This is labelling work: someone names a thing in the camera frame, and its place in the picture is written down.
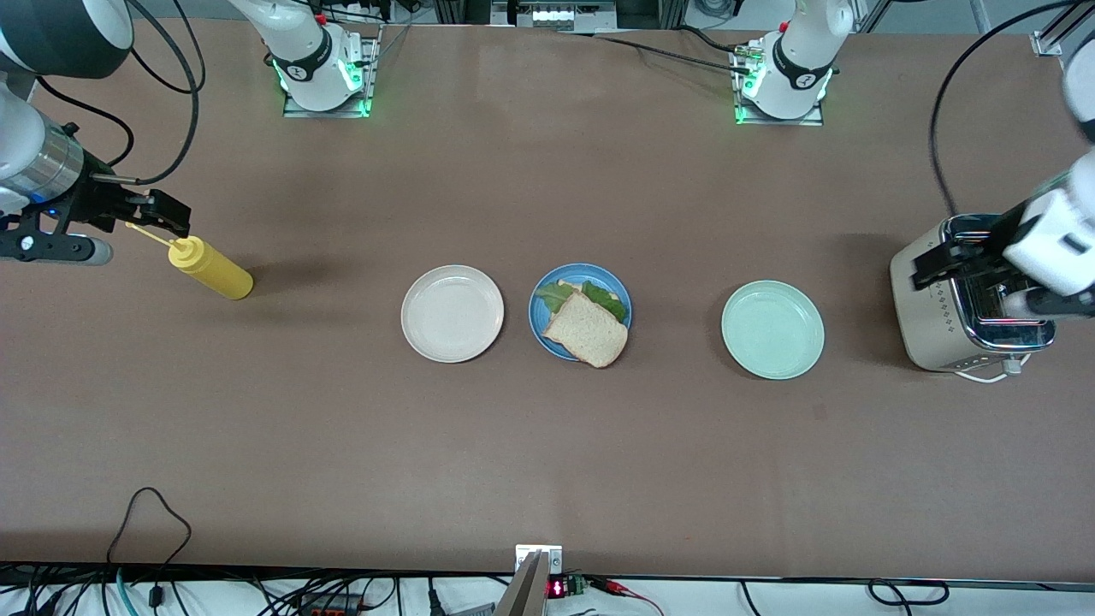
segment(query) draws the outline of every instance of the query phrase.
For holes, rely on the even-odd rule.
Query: yellow squeeze bottle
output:
[[[126,225],[166,244],[172,265],[229,299],[243,299],[255,286],[254,278],[243,267],[196,235],[166,241],[131,222]]]

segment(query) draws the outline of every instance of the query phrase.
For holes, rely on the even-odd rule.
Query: bread slice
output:
[[[595,369],[603,369],[623,352],[627,328],[604,307],[574,291],[544,330],[544,338],[562,345],[572,356]]]

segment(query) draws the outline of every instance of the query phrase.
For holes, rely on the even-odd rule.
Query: tabletop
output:
[[[453,26],[385,56],[372,117],[283,119],[249,24],[195,27],[200,125],[161,187],[255,290],[228,301],[124,228],[104,267],[0,265],[0,559],[102,560],[151,485],[194,525],[188,562],[504,571],[515,544],[558,543],[604,573],[1095,581],[1095,328],[1062,324],[993,386],[918,370],[898,330],[888,263],[946,213],[927,118],[971,37],[852,36],[806,128],[735,125],[717,70]],[[621,36],[725,60],[685,33]],[[143,24],[137,47],[182,82]],[[1082,151],[1059,80],[1019,36],[959,72],[940,142],[961,210],[1002,211]],[[188,98],[132,61],[54,84],[132,125],[118,173],[162,168],[185,132]],[[604,371],[549,355],[526,317],[577,260],[634,301]],[[506,304],[457,365],[400,328],[406,289],[448,263]],[[789,382],[750,376],[718,334],[761,278],[825,322]],[[180,538],[149,500],[116,559]]]

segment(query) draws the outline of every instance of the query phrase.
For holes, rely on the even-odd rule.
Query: blue plate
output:
[[[535,288],[532,289],[532,297],[529,298],[529,325],[532,327],[532,335],[537,337],[537,340],[540,341],[540,345],[544,349],[551,351],[552,356],[568,362],[578,361],[562,345],[543,337],[543,332],[548,329],[548,323],[551,321],[551,311],[548,310],[548,304],[544,303],[544,300],[537,297],[537,289],[546,283],[557,283],[558,280],[566,280],[579,286],[581,282],[589,280],[601,288],[616,293],[620,297],[620,301],[627,307],[627,317],[623,321],[623,325],[627,329],[631,329],[631,295],[627,294],[627,289],[623,287],[620,278],[613,276],[612,271],[592,263],[570,263],[569,265],[555,267],[551,271],[548,271],[546,276],[540,278]]]

